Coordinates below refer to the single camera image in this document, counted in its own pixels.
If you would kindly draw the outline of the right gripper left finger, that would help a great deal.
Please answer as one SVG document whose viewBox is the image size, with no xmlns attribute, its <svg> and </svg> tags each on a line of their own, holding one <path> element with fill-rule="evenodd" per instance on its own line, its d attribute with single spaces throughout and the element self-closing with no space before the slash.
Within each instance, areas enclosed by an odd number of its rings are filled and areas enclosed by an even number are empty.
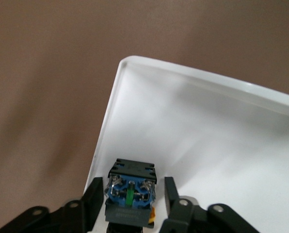
<svg viewBox="0 0 289 233">
<path fill-rule="evenodd" d="M 0 228 L 0 233 L 87 233 L 103 204 L 103 179 L 96 177 L 79 200 L 71 200 L 54 212 L 31 207 Z"/>
</svg>

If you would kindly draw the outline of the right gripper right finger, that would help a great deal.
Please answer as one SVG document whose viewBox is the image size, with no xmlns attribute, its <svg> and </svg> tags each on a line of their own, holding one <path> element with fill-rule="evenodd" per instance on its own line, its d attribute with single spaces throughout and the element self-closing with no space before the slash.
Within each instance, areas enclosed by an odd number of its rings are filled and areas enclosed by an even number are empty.
<svg viewBox="0 0 289 233">
<path fill-rule="evenodd" d="M 204 210 L 180 197 L 173 177 L 165 177 L 164 191 L 168 218 L 161 226 L 161 233 L 246 232 L 246 221 L 229 206 L 217 203 Z"/>
</svg>

